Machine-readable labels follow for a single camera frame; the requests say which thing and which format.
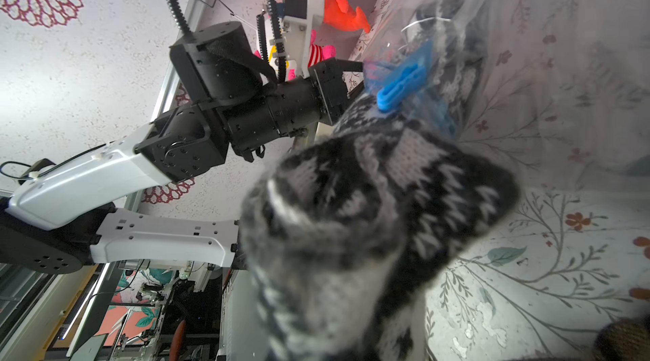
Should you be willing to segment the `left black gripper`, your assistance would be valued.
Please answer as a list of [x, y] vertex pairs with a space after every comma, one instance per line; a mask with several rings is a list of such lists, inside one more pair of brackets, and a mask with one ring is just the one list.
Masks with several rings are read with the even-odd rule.
[[242, 158], [264, 156], [264, 146], [281, 137], [294, 137], [320, 122], [333, 126], [351, 105], [346, 72], [360, 72], [360, 61], [327, 59], [308, 69], [308, 78], [296, 78], [265, 90], [226, 112], [230, 143]]

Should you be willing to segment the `black white knit scarf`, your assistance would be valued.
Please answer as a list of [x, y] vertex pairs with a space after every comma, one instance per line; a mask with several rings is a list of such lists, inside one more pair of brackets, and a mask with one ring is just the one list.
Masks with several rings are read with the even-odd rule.
[[416, 53], [248, 193], [243, 249], [271, 360], [423, 360], [425, 293], [516, 206], [515, 175], [406, 114]]

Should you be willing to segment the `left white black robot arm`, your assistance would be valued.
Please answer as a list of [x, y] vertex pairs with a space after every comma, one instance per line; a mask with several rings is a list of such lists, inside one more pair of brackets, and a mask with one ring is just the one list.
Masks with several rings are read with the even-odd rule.
[[335, 124], [350, 105], [343, 75], [361, 64], [310, 59], [312, 32], [323, 24], [369, 30], [347, 0], [267, 0], [258, 32], [271, 38], [258, 52], [239, 22], [195, 31], [178, 0], [167, 3], [181, 31], [169, 57], [190, 102], [128, 137], [30, 166], [1, 201], [3, 263], [49, 275], [137, 259], [231, 266], [236, 223], [152, 217], [115, 201], [201, 176], [229, 153], [254, 161], [276, 139]]

